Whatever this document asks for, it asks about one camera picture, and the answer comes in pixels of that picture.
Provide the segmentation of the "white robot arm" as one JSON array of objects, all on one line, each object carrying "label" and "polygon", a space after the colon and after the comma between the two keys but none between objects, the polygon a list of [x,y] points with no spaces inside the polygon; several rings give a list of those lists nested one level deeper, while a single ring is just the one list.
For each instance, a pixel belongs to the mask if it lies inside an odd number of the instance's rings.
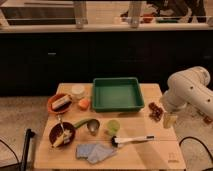
[{"label": "white robot arm", "polygon": [[213,119],[213,90],[207,87],[210,79],[208,70],[201,66],[178,71],[169,76],[168,90],[160,99],[165,109],[164,128],[172,127],[178,118],[177,113],[188,104]]}]

